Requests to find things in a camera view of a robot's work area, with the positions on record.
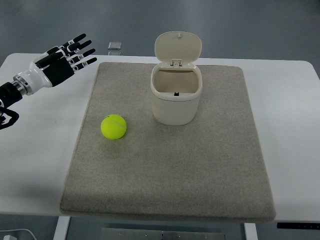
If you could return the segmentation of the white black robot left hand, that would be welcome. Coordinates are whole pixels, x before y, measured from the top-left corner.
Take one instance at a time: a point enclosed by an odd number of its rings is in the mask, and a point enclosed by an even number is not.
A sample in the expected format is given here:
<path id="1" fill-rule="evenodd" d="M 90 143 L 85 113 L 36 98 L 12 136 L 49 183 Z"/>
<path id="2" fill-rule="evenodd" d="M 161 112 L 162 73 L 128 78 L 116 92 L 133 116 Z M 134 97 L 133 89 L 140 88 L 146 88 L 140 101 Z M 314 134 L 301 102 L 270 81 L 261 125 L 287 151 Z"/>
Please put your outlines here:
<path id="1" fill-rule="evenodd" d="M 92 43 L 91 40 L 81 43 L 85 37 L 86 34 L 82 33 L 35 58 L 27 70 L 13 77 L 13 86 L 22 96 L 29 96 L 42 88 L 51 88 L 63 83 L 75 72 L 96 62 L 96 57 L 88 59 L 95 52 L 94 48 L 79 54 Z"/>

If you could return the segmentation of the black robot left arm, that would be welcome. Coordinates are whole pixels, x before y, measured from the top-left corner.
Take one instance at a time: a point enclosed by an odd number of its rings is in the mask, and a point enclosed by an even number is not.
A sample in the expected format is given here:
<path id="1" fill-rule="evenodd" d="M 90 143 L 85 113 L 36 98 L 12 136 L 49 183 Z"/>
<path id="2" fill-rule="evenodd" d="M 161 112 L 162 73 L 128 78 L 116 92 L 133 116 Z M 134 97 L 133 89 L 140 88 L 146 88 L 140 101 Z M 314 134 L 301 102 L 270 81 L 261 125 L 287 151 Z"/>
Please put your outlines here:
<path id="1" fill-rule="evenodd" d="M 0 129 L 6 129 L 13 126 L 20 115 L 10 110 L 9 107 L 23 98 L 21 92 L 15 85 L 6 82 L 0 87 Z"/>

